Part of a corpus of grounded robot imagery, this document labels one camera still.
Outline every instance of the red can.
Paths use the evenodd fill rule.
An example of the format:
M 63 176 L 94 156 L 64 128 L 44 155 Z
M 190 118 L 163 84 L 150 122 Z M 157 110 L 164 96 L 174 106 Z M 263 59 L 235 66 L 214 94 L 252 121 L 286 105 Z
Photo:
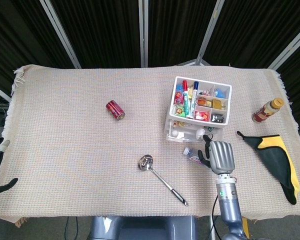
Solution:
M 115 119 L 120 120 L 125 117 L 125 111 L 114 101 L 111 100 L 110 102 L 105 105 L 106 109 L 112 113 Z

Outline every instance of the oven mitt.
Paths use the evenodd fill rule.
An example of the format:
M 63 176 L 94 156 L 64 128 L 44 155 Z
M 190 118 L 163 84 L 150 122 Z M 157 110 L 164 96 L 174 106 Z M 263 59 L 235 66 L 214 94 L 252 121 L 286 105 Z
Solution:
M 236 133 L 257 151 L 268 171 L 281 183 L 286 199 L 295 205 L 297 194 L 300 192 L 300 184 L 281 136 L 244 136 L 239 131 Z

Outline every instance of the woven tablecloth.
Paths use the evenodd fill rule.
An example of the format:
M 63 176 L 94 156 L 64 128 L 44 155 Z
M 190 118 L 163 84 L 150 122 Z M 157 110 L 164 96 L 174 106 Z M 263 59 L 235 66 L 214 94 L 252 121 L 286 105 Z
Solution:
M 297 204 L 291 205 L 257 153 L 236 134 L 280 134 L 300 182 L 298 125 L 273 70 L 27 65 L 17 76 L 2 133 L 11 143 L 0 168 L 0 185 L 19 180 L 0 194 L 2 219 L 14 223 L 21 217 L 210 215 L 217 175 L 182 155 L 185 146 L 203 146 L 170 142 L 164 134 L 176 76 L 232 85 L 229 124 L 222 137 L 232 144 L 242 215 L 258 220 L 300 215 L 300 193 Z M 251 114 L 276 97 L 285 100 L 284 107 L 263 123 L 253 122 Z M 124 109 L 124 119 L 116 121 L 107 112 L 110 100 Z M 138 169 L 145 154 L 153 156 L 153 168 L 189 207 L 151 172 Z

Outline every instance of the blue marker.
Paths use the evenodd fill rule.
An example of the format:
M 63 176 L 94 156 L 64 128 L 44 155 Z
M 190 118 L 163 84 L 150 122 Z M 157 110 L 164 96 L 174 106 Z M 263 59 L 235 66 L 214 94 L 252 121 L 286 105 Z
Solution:
M 191 105 L 190 105 L 190 117 L 192 119 L 195 116 L 195 107 L 196 107 L 196 98 L 197 98 L 197 93 L 198 93 L 198 85 L 199 85 L 199 83 L 197 81 L 195 81 L 194 86 L 193 86 Z

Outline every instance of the cable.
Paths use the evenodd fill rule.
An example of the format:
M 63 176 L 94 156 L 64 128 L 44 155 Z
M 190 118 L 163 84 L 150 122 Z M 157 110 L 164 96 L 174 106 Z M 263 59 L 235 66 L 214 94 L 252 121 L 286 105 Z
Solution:
M 216 206 L 217 200 L 218 200 L 218 195 L 216 196 L 216 198 L 214 200 L 214 204 L 213 204 L 213 207 L 212 207 L 212 214 L 211 215 L 212 215 L 212 223 L 213 223 L 213 227 L 214 227 L 215 233 L 218 236 L 218 238 L 220 240 L 222 240 L 221 237 L 220 237 L 220 235 L 219 235 L 219 233 L 218 233 L 218 231 L 217 231 L 217 228 L 216 228 L 216 225 L 215 225 L 215 220 L 214 220 L 214 212 L 215 212 L 215 206 Z
M 69 223 L 69 217 L 66 218 L 66 223 L 65 223 L 65 228 L 64 228 L 64 240 L 68 240 L 68 238 L 67 238 L 68 223 Z M 75 224 L 76 224 L 76 233 L 75 233 L 74 240 L 77 240 L 78 232 L 79 232 L 78 217 L 77 216 L 75 217 Z
M 235 177 L 235 176 L 232 176 L 232 175 L 229 175 L 230 176 L 230 178 L 232 178 L 232 179 L 235 179 L 235 184 L 238 182 L 238 179 Z
M 7 113 L 6 110 L 3 107 L 0 107 L 2 109 L 2 111 L 4 112 L 4 116 L 7 118 Z
M 209 231 L 209 235 L 208 235 L 207 240 L 209 240 L 213 228 L 214 228 L 214 226 L 212 225 L 212 227 L 210 228 L 210 231 Z

